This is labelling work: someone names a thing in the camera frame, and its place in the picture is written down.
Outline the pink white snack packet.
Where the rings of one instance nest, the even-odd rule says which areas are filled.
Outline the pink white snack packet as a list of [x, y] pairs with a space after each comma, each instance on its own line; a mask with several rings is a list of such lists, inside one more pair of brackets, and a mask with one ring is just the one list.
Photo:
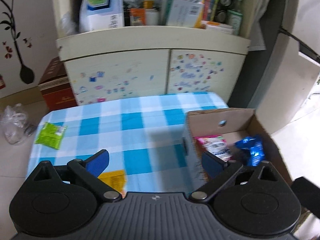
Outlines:
[[223, 135], [209, 135], [206, 137], [196, 137], [195, 139], [201, 150], [209, 152], [223, 161], [232, 159], [231, 151]]

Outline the blue foil snack bag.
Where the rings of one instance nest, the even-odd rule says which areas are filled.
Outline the blue foil snack bag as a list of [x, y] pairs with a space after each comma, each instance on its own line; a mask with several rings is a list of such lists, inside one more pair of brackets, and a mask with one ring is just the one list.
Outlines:
[[263, 141], [259, 135], [247, 136], [234, 146], [241, 151], [246, 166], [258, 166], [265, 160]]

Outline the green snack packet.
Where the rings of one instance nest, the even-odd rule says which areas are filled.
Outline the green snack packet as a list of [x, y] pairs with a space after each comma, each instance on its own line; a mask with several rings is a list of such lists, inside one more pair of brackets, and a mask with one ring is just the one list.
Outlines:
[[46, 122], [41, 128], [35, 144], [41, 144], [55, 150], [60, 149], [61, 142], [65, 136], [67, 126], [58, 126], [49, 122]]

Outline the cardboard box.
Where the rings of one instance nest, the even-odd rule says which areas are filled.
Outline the cardboard box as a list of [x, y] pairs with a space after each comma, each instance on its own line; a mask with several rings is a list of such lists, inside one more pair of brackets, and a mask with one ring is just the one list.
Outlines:
[[292, 179], [287, 170], [281, 153], [267, 131], [259, 122], [254, 109], [225, 108], [188, 112], [185, 116], [183, 143], [186, 150], [191, 182], [196, 189], [207, 182], [208, 177], [201, 165], [204, 150], [196, 142], [197, 137], [221, 135], [231, 150], [233, 157], [240, 156], [240, 150], [234, 143], [247, 137], [259, 135], [262, 139], [265, 159], [270, 161], [284, 180], [291, 185]]

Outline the blue checkered tablecloth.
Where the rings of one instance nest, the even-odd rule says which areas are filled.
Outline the blue checkered tablecloth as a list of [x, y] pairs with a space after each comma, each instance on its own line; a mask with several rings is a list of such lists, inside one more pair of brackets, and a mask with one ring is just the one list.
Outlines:
[[126, 191], [191, 193], [200, 179], [198, 161], [188, 163], [183, 145], [189, 111], [226, 108], [215, 93], [144, 96], [52, 111], [41, 124], [66, 128], [60, 148], [34, 144], [28, 171], [39, 162], [66, 165], [109, 152], [108, 172], [126, 173]]

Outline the red brown gift box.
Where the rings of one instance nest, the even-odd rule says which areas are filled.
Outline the red brown gift box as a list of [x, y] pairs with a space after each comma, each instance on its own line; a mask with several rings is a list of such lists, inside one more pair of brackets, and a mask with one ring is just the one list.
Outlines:
[[65, 66], [59, 57], [50, 61], [38, 88], [50, 111], [77, 106]]

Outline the clear plastic bag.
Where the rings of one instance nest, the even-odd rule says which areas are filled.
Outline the clear plastic bag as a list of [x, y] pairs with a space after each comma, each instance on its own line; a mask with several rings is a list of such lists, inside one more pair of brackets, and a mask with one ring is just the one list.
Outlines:
[[7, 106], [1, 114], [1, 128], [5, 139], [11, 145], [18, 145], [31, 136], [37, 129], [21, 103]]

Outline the cream cabinet with stickers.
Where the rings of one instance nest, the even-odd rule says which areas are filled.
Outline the cream cabinet with stickers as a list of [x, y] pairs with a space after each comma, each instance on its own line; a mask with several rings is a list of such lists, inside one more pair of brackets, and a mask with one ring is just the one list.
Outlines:
[[267, 3], [242, 0], [239, 35], [162, 25], [68, 35], [73, 0], [53, 0], [57, 49], [76, 103], [186, 92], [214, 92], [227, 101]]

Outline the beige refrigerator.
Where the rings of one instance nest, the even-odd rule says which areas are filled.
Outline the beige refrigerator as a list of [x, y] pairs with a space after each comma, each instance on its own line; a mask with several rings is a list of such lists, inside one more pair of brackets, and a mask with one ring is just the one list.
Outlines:
[[266, 69], [252, 98], [268, 133], [286, 126], [319, 75], [319, 0], [285, 0]]

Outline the green glass bottle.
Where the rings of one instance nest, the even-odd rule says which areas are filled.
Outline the green glass bottle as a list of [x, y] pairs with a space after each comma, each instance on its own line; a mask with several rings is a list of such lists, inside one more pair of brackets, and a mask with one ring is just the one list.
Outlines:
[[242, 23], [243, 13], [241, 9], [242, 0], [233, 0], [232, 6], [227, 13], [227, 24], [232, 27], [233, 35], [238, 36]]

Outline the white blue carton box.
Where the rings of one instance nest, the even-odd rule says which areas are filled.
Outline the white blue carton box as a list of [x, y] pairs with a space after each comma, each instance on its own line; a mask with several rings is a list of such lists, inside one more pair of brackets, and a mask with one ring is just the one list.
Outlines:
[[82, 0], [79, 13], [80, 33], [123, 26], [123, 0]]

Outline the white open paper box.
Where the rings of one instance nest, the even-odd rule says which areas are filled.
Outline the white open paper box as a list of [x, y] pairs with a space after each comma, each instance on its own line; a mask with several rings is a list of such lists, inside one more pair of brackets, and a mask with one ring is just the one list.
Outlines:
[[205, 0], [162, 0], [160, 24], [198, 28]]

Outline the black vase wall decal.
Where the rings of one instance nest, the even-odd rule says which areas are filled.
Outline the black vase wall decal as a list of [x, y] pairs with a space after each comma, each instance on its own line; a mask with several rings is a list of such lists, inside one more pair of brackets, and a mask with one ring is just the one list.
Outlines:
[[5, 6], [6, 11], [3, 11], [2, 14], [7, 16], [7, 20], [2, 20], [1, 25], [5, 25], [4, 30], [10, 31], [10, 35], [13, 41], [14, 49], [20, 63], [20, 70], [19, 70], [19, 77], [20, 80], [26, 84], [32, 84], [35, 80], [35, 73], [34, 71], [24, 64], [21, 51], [18, 45], [18, 39], [21, 36], [21, 32], [17, 31], [16, 19], [14, 16], [14, 5], [15, 0], [11, 0], [9, 4], [5, 0], [1, 0], [1, 3]]

